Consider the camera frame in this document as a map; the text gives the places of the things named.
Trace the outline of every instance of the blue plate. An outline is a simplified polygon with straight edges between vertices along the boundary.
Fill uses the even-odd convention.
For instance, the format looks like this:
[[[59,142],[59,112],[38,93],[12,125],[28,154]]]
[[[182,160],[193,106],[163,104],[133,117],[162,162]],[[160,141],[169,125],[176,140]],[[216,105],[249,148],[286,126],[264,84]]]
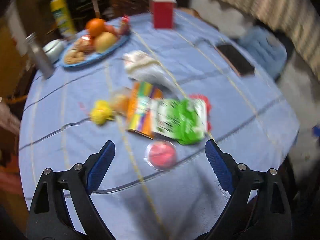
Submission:
[[[120,46],[122,46],[129,39],[129,36],[130,35],[122,35],[120,37],[120,39],[114,45],[112,45],[109,49],[107,49],[103,53],[94,52],[92,54],[87,55],[85,60],[82,61],[82,62],[79,62],[79,63],[76,63],[76,64],[66,64],[66,63],[64,63],[64,58],[65,58],[67,52],[69,51],[69,49],[71,49],[73,47],[73,43],[72,43],[63,52],[62,57],[60,59],[60,64],[63,67],[68,67],[69,68],[69,67],[80,67],[80,66],[84,66],[84,65],[88,65],[88,64],[91,64],[93,62],[96,62],[96,61],[106,57],[110,53],[112,53],[115,49],[117,49]]]

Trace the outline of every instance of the green snack bag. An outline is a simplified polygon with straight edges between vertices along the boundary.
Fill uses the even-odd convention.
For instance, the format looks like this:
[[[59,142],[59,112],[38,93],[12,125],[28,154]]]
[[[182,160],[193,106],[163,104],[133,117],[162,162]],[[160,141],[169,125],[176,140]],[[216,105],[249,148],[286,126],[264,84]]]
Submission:
[[[204,139],[207,128],[206,104],[201,99],[157,99],[151,102],[153,132],[193,144]]]

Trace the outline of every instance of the yellow toy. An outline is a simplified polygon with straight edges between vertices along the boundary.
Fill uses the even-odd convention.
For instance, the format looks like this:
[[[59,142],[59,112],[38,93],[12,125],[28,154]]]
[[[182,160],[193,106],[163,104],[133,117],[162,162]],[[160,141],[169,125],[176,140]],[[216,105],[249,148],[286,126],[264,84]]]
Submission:
[[[113,120],[113,113],[109,103],[105,100],[98,100],[90,111],[90,119],[96,125],[103,125],[106,120]]]

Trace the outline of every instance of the blue tablecloth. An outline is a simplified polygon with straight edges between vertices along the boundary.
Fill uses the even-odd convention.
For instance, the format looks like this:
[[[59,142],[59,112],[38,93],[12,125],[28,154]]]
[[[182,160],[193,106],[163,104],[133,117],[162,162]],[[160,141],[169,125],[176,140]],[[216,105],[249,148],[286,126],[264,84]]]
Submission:
[[[122,56],[137,49],[157,58],[187,95],[199,93],[209,98],[212,136],[222,151],[257,171],[281,165],[299,123],[273,80],[233,43],[256,69],[254,76],[239,78],[213,48],[232,41],[206,23],[181,11],[176,11],[175,23],[174,30],[155,30],[150,14],[133,16],[130,40],[106,59],[75,70],[57,64],[48,80],[37,72],[24,109],[19,146],[28,207],[45,168],[69,169],[111,140],[116,156],[91,198],[116,239],[155,240],[169,235],[191,240],[214,225],[229,195],[205,157],[208,138],[191,146],[175,143],[177,165],[160,172],[144,161],[150,139],[124,131],[121,119],[96,126],[79,107],[80,102],[90,110],[96,100],[108,100],[112,90],[132,87]],[[111,24],[119,25],[119,19]],[[143,183],[129,154],[135,158]],[[75,228],[83,231],[67,191],[65,196]]]

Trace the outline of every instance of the plastic packaging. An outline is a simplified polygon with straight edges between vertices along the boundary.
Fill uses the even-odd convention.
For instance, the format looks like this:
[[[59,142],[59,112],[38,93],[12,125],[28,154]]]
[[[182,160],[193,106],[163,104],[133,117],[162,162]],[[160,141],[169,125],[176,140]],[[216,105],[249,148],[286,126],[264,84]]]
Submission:
[[[124,54],[124,68],[130,78],[140,82],[162,85],[173,94],[177,93],[177,87],[171,79],[166,77],[166,72],[159,62],[141,50],[135,50]]]
[[[158,99],[151,101],[153,132],[182,145],[204,139],[208,132],[206,103],[201,99]]]
[[[209,121],[209,114],[210,114],[210,110],[211,110],[211,104],[210,104],[209,99],[206,96],[202,95],[202,94],[192,94],[192,95],[189,95],[189,98],[191,98],[191,99],[201,99],[201,100],[203,100],[205,102],[206,107],[207,107],[208,131],[211,131],[211,123]]]
[[[79,52],[91,53],[94,51],[93,38],[90,35],[84,35],[74,43],[74,48]]]
[[[150,102],[151,99],[162,98],[162,96],[162,91],[150,83],[134,83],[127,112],[128,131],[153,139]]]
[[[112,92],[109,102],[111,109],[116,113],[126,116],[130,95],[131,89],[127,87],[122,87]]]
[[[175,146],[168,141],[152,142],[146,149],[145,161],[156,170],[167,170],[177,162]]]

